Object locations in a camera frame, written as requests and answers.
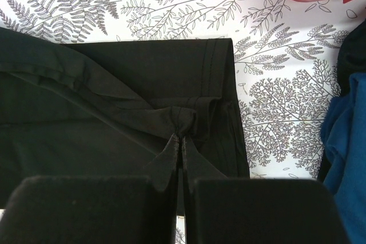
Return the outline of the black t-shirt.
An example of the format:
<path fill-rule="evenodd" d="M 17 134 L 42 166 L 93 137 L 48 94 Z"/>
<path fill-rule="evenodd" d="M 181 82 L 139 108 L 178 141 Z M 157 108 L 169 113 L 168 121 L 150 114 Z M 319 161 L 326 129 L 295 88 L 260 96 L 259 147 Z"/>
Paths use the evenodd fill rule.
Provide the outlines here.
<path fill-rule="evenodd" d="M 1 30 L 1 208 L 27 177 L 133 173 L 190 137 L 249 177 L 230 38 L 57 44 Z"/>

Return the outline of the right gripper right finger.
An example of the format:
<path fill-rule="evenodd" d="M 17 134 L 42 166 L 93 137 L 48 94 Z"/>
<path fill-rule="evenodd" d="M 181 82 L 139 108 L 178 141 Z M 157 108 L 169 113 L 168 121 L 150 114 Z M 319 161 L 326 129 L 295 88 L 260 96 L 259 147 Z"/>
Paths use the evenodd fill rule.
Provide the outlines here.
<path fill-rule="evenodd" d="M 187 243 L 348 243 L 320 182 L 229 178 L 190 138 L 181 151 Z"/>

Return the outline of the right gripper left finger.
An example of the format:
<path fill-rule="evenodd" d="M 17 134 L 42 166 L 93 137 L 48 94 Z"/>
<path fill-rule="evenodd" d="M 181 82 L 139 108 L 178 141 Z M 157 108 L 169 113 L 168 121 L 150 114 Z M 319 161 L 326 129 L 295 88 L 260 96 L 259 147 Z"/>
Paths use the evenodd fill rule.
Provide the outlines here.
<path fill-rule="evenodd" d="M 37 176 L 12 193 L 2 243 L 174 243 L 180 141 L 175 135 L 140 172 Z"/>

